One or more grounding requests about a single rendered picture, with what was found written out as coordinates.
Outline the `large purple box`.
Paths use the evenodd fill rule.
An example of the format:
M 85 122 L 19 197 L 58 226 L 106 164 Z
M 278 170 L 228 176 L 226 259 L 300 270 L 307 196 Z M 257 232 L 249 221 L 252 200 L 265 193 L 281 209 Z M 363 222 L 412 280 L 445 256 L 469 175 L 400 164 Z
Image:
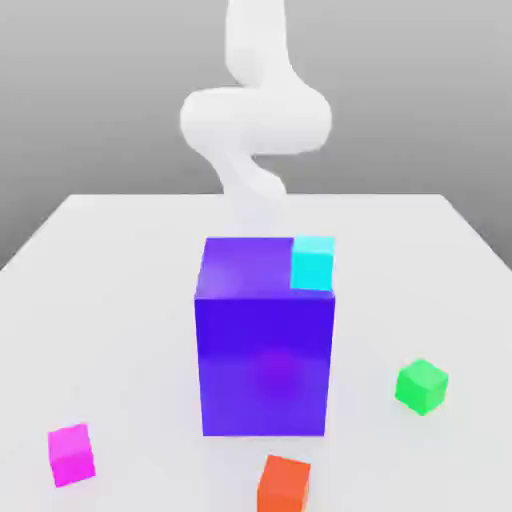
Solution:
M 325 432 L 336 298 L 291 288 L 292 245 L 205 241 L 194 311 L 206 436 Z

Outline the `small cyan cube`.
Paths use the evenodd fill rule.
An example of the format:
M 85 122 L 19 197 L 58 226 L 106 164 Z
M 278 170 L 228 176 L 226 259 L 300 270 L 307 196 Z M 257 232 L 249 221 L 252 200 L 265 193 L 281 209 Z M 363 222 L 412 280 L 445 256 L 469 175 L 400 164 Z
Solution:
M 290 287 L 331 291 L 335 238 L 296 236 L 292 245 Z

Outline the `small orange cube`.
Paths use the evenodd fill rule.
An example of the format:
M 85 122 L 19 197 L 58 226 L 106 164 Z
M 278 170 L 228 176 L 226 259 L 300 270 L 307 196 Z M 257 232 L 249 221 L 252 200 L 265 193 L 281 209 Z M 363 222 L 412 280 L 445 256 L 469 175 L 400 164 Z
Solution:
M 305 512 L 311 465 L 268 455 L 257 488 L 257 512 Z

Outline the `small green cube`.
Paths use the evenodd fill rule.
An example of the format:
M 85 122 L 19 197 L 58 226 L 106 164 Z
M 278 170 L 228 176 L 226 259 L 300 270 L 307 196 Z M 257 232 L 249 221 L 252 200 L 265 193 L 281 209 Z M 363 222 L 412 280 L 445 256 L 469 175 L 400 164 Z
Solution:
M 448 381 L 446 372 L 424 359 L 417 359 L 400 369 L 395 398 L 424 416 L 444 401 Z

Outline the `small magenta cube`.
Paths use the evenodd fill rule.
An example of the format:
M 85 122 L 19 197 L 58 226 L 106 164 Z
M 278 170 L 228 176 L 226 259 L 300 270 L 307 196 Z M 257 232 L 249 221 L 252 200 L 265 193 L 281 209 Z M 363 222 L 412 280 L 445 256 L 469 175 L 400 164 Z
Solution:
M 79 423 L 48 433 L 48 454 L 57 488 L 96 475 L 88 425 Z

